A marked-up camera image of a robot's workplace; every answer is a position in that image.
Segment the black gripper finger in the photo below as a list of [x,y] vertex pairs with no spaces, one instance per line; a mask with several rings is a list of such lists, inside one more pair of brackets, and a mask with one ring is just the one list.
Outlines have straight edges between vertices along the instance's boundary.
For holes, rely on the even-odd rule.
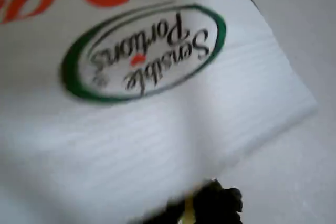
[[143,217],[131,220],[128,223],[138,224],[172,224],[179,223],[185,211],[185,198],[171,199],[166,206],[148,213]]
[[196,223],[242,223],[242,194],[239,189],[225,189],[211,179],[194,195]]

